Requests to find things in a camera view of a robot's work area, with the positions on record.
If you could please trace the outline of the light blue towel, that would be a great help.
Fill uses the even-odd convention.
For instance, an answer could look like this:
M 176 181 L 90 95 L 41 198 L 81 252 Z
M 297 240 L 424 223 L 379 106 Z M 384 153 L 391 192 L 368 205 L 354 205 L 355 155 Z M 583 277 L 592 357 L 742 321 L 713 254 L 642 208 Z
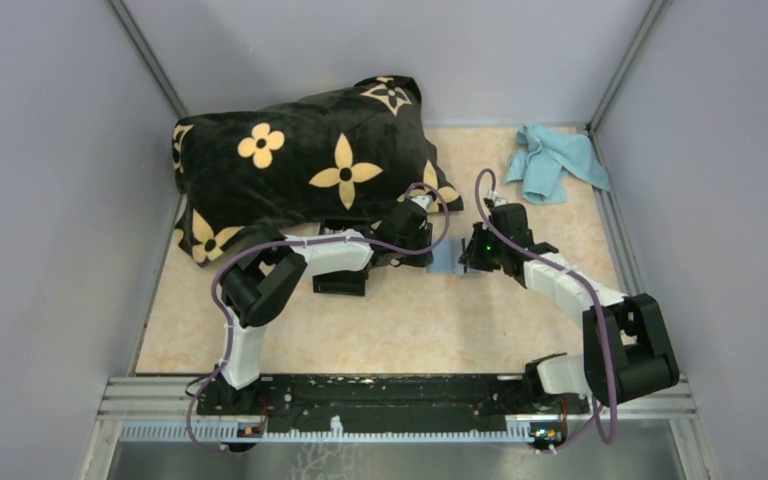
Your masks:
M 527 124 L 516 133 L 515 141 L 518 149 L 510 158 L 504 181 L 518 182 L 528 203 L 565 203 L 563 179 L 568 174 L 599 190 L 612 190 L 608 172 L 597 160 L 587 136 Z

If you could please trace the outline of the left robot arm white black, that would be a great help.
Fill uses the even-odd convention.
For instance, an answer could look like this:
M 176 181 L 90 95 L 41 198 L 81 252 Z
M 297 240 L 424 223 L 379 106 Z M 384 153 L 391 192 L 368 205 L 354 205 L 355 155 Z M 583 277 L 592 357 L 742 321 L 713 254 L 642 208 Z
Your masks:
M 315 236 L 257 233 L 214 277 L 211 295 L 226 317 L 225 350 L 215 370 L 197 390 L 193 405 L 201 415 L 245 414 L 260 399 L 267 325 L 284 310 L 300 281 L 333 273 L 361 272 L 405 256 L 431 252 L 432 198 L 413 196 L 379 223 Z

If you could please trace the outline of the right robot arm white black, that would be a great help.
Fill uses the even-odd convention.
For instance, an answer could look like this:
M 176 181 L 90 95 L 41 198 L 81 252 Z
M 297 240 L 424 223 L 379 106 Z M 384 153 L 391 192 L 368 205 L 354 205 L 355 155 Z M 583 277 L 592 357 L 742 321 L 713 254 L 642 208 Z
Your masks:
M 471 270 L 501 271 L 540 294 L 581 330 L 578 355 L 552 354 L 525 367 L 523 398 L 550 411 L 566 394 L 610 406 L 678 384 L 679 368 L 657 300 L 628 295 L 582 273 L 559 250 L 537 243 L 523 205 L 487 198 L 459 261 Z

